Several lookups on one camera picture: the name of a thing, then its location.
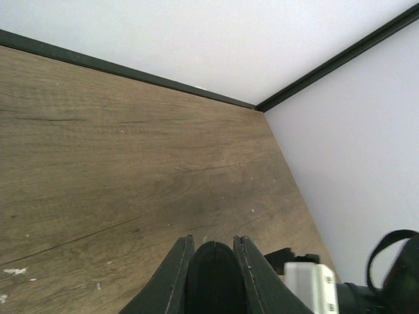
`white wall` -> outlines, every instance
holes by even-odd
[[[258,104],[417,0],[0,0],[0,28]]]
[[[419,230],[419,22],[266,118],[341,279],[365,284],[378,240]],[[395,254],[377,259],[377,285]]]

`wood grain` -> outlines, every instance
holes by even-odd
[[[5,47],[0,71],[0,264],[27,268],[2,313],[117,313],[186,234],[331,266],[263,114]]]

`black strap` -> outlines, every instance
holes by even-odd
[[[370,290],[376,294],[377,297],[380,297],[379,291],[374,286],[373,281],[371,280],[371,264],[373,263],[375,256],[382,250],[389,247],[390,245],[404,239],[409,239],[416,235],[418,235],[418,232],[413,231],[413,230],[396,230],[396,231],[390,232],[389,234],[387,234],[385,237],[381,239],[380,243],[376,246],[374,251],[371,253],[368,259],[368,264],[367,264],[367,285],[370,288]]]

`black trim strip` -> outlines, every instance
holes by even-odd
[[[387,24],[384,24],[382,27],[376,29],[357,43],[343,50],[340,54],[337,54],[335,57],[315,68],[313,71],[296,80],[294,83],[262,101],[256,106],[256,110],[262,111],[263,113],[267,112],[269,109],[295,95],[302,89],[313,84],[315,81],[321,79],[341,65],[344,65],[346,62],[359,56],[384,39],[392,36],[394,33],[413,23],[417,19],[419,19],[419,4],[414,5]]]
[[[47,57],[55,60],[60,60],[66,63],[79,65],[81,67],[87,67],[89,69],[98,70],[101,72],[118,75],[120,77],[126,77],[132,80],[138,80],[172,90],[178,90],[188,94],[209,98],[212,100],[222,101],[223,103],[230,103],[240,107],[254,109],[256,106],[240,101],[227,96],[219,95],[207,90],[202,90],[193,86],[189,86],[183,83],[169,80],[167,78],[158,77],[156,75],[148,74],[146,72],[138,71],[118,65],[112,62],[104,61],[101,59],[86,56],[85,54],[79,54],[68,49],[60,48],[52,44],[46,44],[35,39],[30,39],[15,33],[4,31],[0,29],[0,45],[9,48],[29,52],[31,54],[37,54],[42,57]]]

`wooden surface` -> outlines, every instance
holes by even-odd
[[[331,265],[262,113],[4,47],[0,71],[0,264],[27,269],[1,313],[117,313],[187,234]]]

